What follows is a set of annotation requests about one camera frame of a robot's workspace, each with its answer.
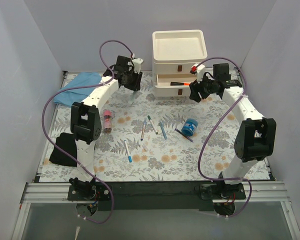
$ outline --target storage box lid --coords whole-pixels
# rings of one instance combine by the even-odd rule
[[[208,56],[201,30],[155,31],[152,44],[157,64],[197,63]]]

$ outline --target white wall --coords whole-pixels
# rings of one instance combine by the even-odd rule
[[[277,123],[269,163],[300,227],[300,0],[277,0],[242,69],[253,104]]]
[[[36,174],[45,143],[41,111],[61,79],[24,1],[0,0],[0,240],[11,238],[25,183]]]
[[[62,70],[101,71],[124,41],[151,70],[154,31],[201,29],[209,57],[241,65],[276,0],[24,0]],[[104,48],[113,64],[127,54]]]

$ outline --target green marker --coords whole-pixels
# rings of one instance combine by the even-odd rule
[[[156,127],[155,127],[154,123],[152,122],[151,117],[149,115],[148,115],[148,119],[149,119],[149,122],[151,123],[151,126],[152,126],[153,130],[155,131],[155,134],[158,134],[158,131],[157,131],[157,129],[156,129]]]

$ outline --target fern pattern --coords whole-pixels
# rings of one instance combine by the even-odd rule
[[[76,74],[68,74],[63,86]],[[106,102],[102,110],[112,112],[112,132],[101,133],[94,151],[94,171],[103,181],[192,181],[202,180],[198,173],[198,157],[209,132],[229,108],[218,96],[210,95],[196,103],[188,97],[156,97],[152,73],[144,72],[141,90],[132,92],[121,87]],[[71,133],[71,109],[58,105],[50,136],[53,141],[62,132]],[[149,121],[144,140],[141,132],[144,119],[150,115],[158,135]],[[181,129],[188,118],[198,121],[198,128],[188,141],[175,131]],[[167,140],[163,138],[159,121],[163,122]],[[201,170],[209,177],[218,177],[234,157],[234,141],[239,124],[233,117],[225,118],[212,135],[201,160]],[[129,163],[124,140],[132,157]],[[76,168],[49,162],[53,146],[48,144],[43,160],[41,182],[68,182],[75,177]],[[256,164],[246,175],[249,179],[269,179],[263,161]]]

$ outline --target cylindrical container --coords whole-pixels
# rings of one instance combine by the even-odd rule
[[[193,118],[188,118],[185,121],[185,123],[181,129],[181,132],[184,135],[191,137],[195,134],[197,127],[198,127],[198,122],[196,120],[194,120]]]
[[[112,123],[111,123],[112,113],[111,113],[111,111],[105,110],[103,113],[103,117],[104,117],[103,132],[105,132],[106,134],[109,134],[109,133],[111,133],[111,130],[112,130]]]

